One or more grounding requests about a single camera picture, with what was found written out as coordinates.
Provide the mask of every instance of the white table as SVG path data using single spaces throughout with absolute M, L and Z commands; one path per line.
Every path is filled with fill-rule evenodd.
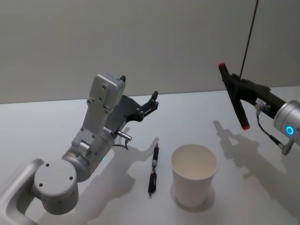
M 272 91 L 286 101 L 300 100 L 300 87 Z M 149 97 L 134 99 L 142 104 Z M 282 156 L 258 128 L 253 106 L 244 103 L 251 129 L 243 131 L 225 91 L 160 95 L 158 101 L 158 110 L 143 122 L 128 123 L 134 137 L 129 151 L 113 148 L 92 177 L 79 184 L 74 210 L 50 215 L 34 200 L 26 215 L 40 225 L 300 224 L 300 148 L 295 145 L 287 157 Z M 0 105 L 0 184 L 25 160 L 60 158 L 86 108 L 85 100 Z M 286 142 L 270 118 L 261 115 L 261 121 Z M 149 199 L 157 141 L 157 192 Z M 207 200 L 193 210 L 176 203 L 172 187 L 171 154 L 186 143 L 209 147 L 219 161 Z

